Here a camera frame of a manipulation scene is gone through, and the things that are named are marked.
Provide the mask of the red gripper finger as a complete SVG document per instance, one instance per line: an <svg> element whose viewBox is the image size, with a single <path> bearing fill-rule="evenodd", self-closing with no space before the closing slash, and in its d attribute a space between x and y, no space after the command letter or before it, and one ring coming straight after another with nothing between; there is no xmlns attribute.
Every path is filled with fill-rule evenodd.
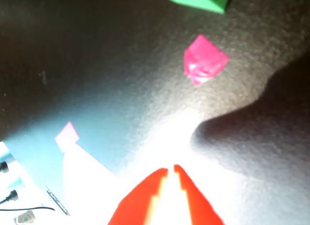
<svg viewBox="0 0 310 225"><path fill-rule="evenodd" d="M180 165L174 165L174 172L179 175L181 189L187 194L190 218L193 225L224 225L210 202L197 188L193 180Z"/></svg>
<svg viewBox="0 0 310 225"><path fill-rule="evenodd" d="M139 183L119 204L110 225L144 225L148 219L153 196L157 196L168 169L160 168Z"/></svg>

